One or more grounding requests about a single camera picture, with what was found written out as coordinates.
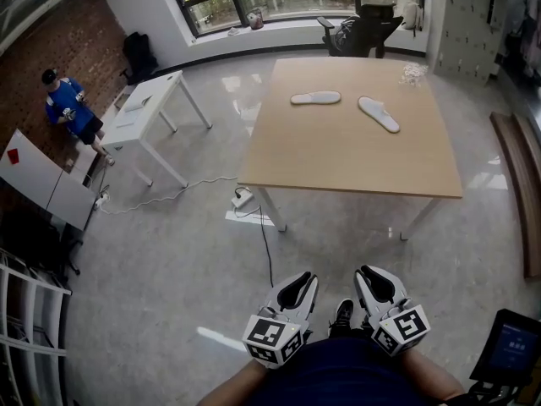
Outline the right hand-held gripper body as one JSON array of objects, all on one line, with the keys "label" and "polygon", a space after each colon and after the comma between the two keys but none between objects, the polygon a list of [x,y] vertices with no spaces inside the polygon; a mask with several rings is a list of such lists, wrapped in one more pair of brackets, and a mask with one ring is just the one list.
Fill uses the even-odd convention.
[{"label": "right hand-held gripper body", "polygon": [[372,340],[391,357],[413,348],[430,331],[422,305],[414,305],[410,298],[370,315],[368,326]]}]

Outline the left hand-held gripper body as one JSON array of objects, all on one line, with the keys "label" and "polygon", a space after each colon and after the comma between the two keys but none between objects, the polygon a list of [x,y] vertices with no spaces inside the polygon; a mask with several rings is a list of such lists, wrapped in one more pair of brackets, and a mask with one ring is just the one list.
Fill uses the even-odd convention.
[{"label": "left hand-held gripper body", "polygon": [[263,307],[251,315],[243,333],[248,354],[267,369],[288,362],[306,344],[309,322]]}]

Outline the white slipper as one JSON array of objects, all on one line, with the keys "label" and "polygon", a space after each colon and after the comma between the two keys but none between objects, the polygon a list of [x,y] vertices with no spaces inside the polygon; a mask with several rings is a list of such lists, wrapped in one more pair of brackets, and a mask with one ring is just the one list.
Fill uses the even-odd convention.
[{"label": "white slipper", "polygon": [[294,106],[301,105],[331,105],[340,102],[342,95],[338,91],[313,91],[291,96]]},{"label": "white slipper", "polygon": [[125,112],[132,112],[138,109],[141,109],[145,106],[145,104],[151,99],[151,96],[147,96],[145,98],[132,98],[130,97],[124,104],[123,104],[123,110]]},{"label": "white slipper", "polygon": [[368,96],[361,96],[358,99],[358,107],[367,116],[383,127],[391,134],[397,134],[400,131],[398,122],[385,110],[385,104],[376,101]]}]

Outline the person's right forearm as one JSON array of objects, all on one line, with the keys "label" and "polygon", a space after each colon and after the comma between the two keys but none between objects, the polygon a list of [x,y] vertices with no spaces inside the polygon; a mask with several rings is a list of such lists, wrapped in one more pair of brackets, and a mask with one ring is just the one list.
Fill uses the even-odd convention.
[{"label": "person's right forearm", "polygon": [[447,370],[414,348],[396,357],[408,380],[427,398],[445,403],[465,393],[462,384]]}]

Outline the person's left forearm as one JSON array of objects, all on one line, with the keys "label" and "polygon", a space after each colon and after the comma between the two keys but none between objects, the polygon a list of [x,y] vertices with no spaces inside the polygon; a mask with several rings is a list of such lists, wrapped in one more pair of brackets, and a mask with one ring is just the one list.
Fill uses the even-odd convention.
[{"label": "person's left forearm", "polygon": [[268,373],[269,370],[261,363],[251,360],[234,376],[202,398],[198,406],[242,406]]}]

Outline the person's black shoe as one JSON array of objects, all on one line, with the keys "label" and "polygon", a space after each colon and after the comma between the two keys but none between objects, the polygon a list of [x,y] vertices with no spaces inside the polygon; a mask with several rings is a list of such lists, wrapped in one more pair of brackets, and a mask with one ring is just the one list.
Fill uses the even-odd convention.
[{"label": "person's black shoe", "polygon": [[335,319],[329,324],[328,338],[347,337],[351,333],[354,302],[344,299],[336,309]]}]

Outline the black tablet screen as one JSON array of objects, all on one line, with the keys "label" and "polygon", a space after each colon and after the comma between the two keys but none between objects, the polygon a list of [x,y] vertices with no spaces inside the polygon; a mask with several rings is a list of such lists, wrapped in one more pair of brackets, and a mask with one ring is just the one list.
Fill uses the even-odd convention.
[{"label": "black tablet screen", "polygon": [[527,385],[540,356],[541,321],[502,309],[470,379],[509,387]]}]

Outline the wooden table with white legs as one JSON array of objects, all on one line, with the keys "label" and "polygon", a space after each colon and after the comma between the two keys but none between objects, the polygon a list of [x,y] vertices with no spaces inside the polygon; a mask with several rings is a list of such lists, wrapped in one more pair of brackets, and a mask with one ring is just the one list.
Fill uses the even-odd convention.
[{"label": "wooden table with white legs", "polygon": [[[400,83],[401,60],[286,58],[276,61],[238,183],[249,187],[280,231],[287,225],[269,189],[305,189],[425,197],[428,205],[402,231],[409,239],[442,200],[462,197],[443,118],[427,80]],[[291,96],[338,91],[340,102],[294,106]],[[358,107],[368,96],[398,122],[387,132]]]}]

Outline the white shelf rack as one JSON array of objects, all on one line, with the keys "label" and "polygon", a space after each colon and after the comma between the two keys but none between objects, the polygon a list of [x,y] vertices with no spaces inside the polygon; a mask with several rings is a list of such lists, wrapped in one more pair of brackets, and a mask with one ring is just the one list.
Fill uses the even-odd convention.
[{"label": "white shelf rack", "polygon": [[0,248],[0,406],[65,406],[70,297],[55,277]]}]

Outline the black office chair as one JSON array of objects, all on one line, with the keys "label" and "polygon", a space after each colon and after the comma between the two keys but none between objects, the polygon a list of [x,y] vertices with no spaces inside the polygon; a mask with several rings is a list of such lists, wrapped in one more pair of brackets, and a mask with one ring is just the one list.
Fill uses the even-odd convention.
[{"label": "black office chair", "polygon": [[328,19],[316,20],[325,29],[322,37],[331,57],[367,58],[372,49],[376,58],[385,56],[385,41],[402,24],[394,15],[394,4],[363,4],[359,12],[339,26]]}]

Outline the grey folding table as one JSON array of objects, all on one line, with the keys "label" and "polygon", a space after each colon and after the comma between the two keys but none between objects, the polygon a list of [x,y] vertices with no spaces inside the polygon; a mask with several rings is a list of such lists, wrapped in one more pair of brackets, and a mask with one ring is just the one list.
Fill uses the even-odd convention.
[{"label": "grey folding table", "polygon": [[[17,148],[19,163],[7,151]],[[84,230],[93,211],[95,193],[66,173],[19,130],[15,130],[0,158],[0,178],[53,216]]]}]

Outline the white bag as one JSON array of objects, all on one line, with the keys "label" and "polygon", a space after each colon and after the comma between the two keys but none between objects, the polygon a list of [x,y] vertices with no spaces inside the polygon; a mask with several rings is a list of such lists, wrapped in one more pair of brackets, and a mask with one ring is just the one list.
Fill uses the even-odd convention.
[{"label": "white bag", "polygon": [[401,27],[411,30],[413,35],[424,27],[424,10],[413,0],[397,0],[394,7],[394,17],[402,18]]}]

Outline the grey locker cabinet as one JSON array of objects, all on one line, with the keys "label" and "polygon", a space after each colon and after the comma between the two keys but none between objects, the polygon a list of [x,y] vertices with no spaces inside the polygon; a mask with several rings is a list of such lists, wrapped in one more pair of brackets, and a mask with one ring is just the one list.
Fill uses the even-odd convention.
[{"label": "grey locker cabinet", "polygon": [[500,48],[508,0],[445,0],[434,73],[485,85]]}]

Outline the black chair with backpack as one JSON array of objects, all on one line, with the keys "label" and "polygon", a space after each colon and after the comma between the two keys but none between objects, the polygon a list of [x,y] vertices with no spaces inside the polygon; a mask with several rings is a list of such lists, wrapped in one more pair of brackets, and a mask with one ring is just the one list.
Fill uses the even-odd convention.
[{"label": "black chair with backpack", "polygon": [[146,34],[134,32],[127,36],[123,42],[123,55],[129,64],[129,69],[121,73],[127,85],[137,85],[147,80],[159,66]]}]

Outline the clothes rack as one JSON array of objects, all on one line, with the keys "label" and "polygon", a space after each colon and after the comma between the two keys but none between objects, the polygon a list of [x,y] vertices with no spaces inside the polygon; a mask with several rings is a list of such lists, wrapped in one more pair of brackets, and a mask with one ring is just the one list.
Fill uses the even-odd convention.
[{"label": "clothes rack", "polygon": [[505,63],[541,86],[541,0],[523,0],[521,23],[505,38]]}]

